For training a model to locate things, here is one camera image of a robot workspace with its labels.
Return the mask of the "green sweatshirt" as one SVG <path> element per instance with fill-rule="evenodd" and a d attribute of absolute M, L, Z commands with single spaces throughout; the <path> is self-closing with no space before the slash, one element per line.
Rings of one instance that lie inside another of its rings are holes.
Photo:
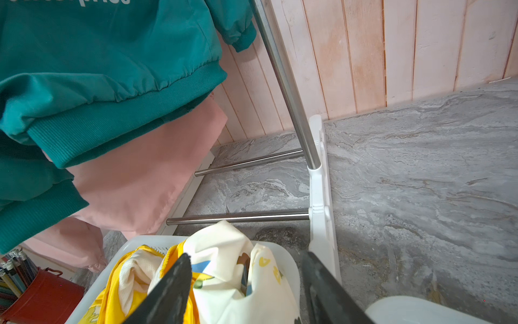
<path fill-rule="evenodd" d="M 1 253 L 85 208 L 69 168 L 191 112 L 249 1 L 1 2 Z"/>

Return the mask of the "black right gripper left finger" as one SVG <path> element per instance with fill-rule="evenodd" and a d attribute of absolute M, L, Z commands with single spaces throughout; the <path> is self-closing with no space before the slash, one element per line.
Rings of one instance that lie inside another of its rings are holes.
<path fill-rule="evenodd" d="M 183 254 L 124 323 L 183 323 L 191 280 L 190 257 Z"/>

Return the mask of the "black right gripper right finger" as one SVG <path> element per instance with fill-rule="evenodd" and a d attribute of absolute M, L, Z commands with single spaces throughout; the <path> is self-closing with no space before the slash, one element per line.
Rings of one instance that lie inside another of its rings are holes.
<path fill-rule="evenodd" d="M 312 252 L 302 254 L 302 282 L 310 323 L 374 323 Z"/>

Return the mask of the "dinosaur print cream garment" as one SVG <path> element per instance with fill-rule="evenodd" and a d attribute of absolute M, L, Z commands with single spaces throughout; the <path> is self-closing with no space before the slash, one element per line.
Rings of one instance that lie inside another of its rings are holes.
<path fill-rule="evenodd" d="M 294 293 L 268 247 L 226 221 L 181 243 L 192 266 L 183 323 L 300 323 Z"/>

